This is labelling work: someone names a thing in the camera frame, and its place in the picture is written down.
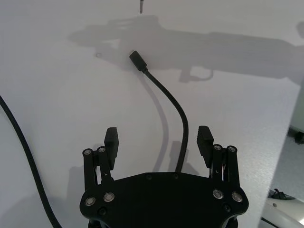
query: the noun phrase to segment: black cable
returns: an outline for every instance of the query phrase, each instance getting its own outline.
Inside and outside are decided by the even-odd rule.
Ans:
[[[181,141],[181,147],[180,147],[180,154],[176,165],[176,172],[181,172],[185,156],[186,156],[186,149],[188,144],[188,136],[189,136],[189,127],[188,127],[188,120],[187,117],[180,106],[180,104],[177,102],[177,100],[173,97],[173,95],[164,87],[147,69],[147,64],[143,60],[143,58],[139,55],[137,51],[132,50],[130,53],[130,59],[136,66],[136,68],[143,72],[165,95],[166,97],[172,102],[174,107],[177,109],[178,113],[180,114],[182,125],[183,125],[183,136]]]
[[[261,217],[261,220],[264,221],[265,223],[268,223],[269,225],[271,225],[275,228],[280,228],[277,225],[273,224],[272,222],[268,221],[266,218]]]
[[[33,174],[33,177],[34,177],[34,180],[35,180],[35,184],[36,184],[36,187],[37,187],[42,205],[43,205],[44,210],[47,214],[47,217],[48,217],[49,221],[51,222],[51,224],[54,228],[61,228],[61,225],[59,224],[59,222],[58,222],[56,216],[54,215],[54,212],[53,212],[53,210],[52,210],[52,208],[51,208],[51,206],[48,202],[48,198],[47,198],[46,193],[44,191],[44,188],[43,188],[43,185],[42,185],[42,182],[41,182],[41,179],[40,179],[40,175],[39,175],[38,169],[36,167],[32,152],[29,149],[29,145],[28,145],[26,139],[24,138],[24,135],[23,135],[16,119],[14,118],[13,114],[11,113],[10,109],[8,108],[8,106],[6,105],[6,103],[4,102],[4,100],[2,99],[1,96],[0,96],[0,105],[3,108],[7,117],[9,118],[11,124],[13,125],[13,127],[16,131],[16,134],[17,134],[17,136],[18,136],[18,138],[19,138],[19,140],[22,144],[22,147],[23,147],[25,155],[28,159],[28,162],[29,162],[28,164],[29,164],[29,167],[32,171],[32,174]]]

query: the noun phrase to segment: screw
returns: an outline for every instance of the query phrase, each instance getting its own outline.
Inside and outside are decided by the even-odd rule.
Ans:
[[[104,201],[105,202],[111,202],[112,200],[114,200],[114,197],[115,195],[111,192],[107,192],[105,195],[104,195]]]
[[[105,148],[104,147],[99,148],[98,152],[100,152],[100,153],[105,152]]]
[[[223,193],[217,189],[213,191],[213,196],[217,199],[222,199],[224,197]]]
[[[230,152],[235,152],[235,151],[236,151],[236,149],[235,149],[234,147],[229,147],[228,150],[229,150]]]
[[[151,179],[152,179],[152,175],[147,174],[147,175],[146,175],[146,178],[147,178],[147,180],[151,180]]]
[[[222,148],[220,146],[218,146],[218,145],[215,145],[214,149],[216,149],[217,151],[220,151]]]
[[[89,198],[86,198],[85,200],[85,205],[86,206],[92,206],[94,203],[95,203],[95,198],[94,197],[89,197]]]
[[[229,212],[231,211],[231,207],[230,207],[228,204],[224,204],[224,205],[223,205],[223,209],[224,209],[227,213],[229,213]]]
[[[86,151],[84,152],[85,155],[89,155],[90,153],[91,153],[90,150],[86,150]]]
[[[231,196],[232,196],[232,199],[234,199],[234,201],[236,201],[236,202],[240,203],[243,201],[242,196],[236,192],[233,192]]]
[[[104,216],[106,214],[106,208],[105,207],[100,208],[98,210],[98,214],[101,216]]]

